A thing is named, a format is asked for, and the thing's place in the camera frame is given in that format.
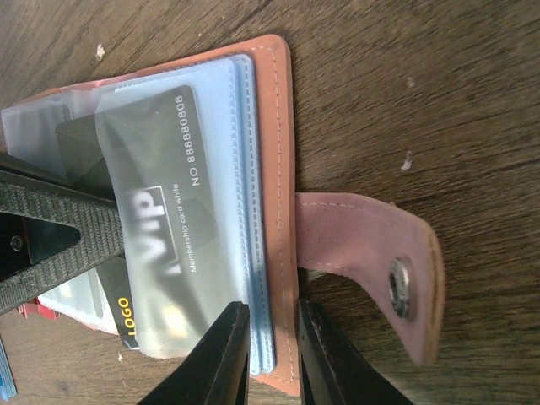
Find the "card holder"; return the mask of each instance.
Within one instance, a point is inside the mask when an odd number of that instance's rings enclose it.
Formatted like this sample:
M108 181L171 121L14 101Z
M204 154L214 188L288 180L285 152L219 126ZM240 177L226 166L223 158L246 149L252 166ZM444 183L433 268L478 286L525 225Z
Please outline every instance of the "card holder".
M100 89L96 132L124 229L137 340L152 357L187 355L242 300L251 373L274 367L253 88L252 62L239 55Z

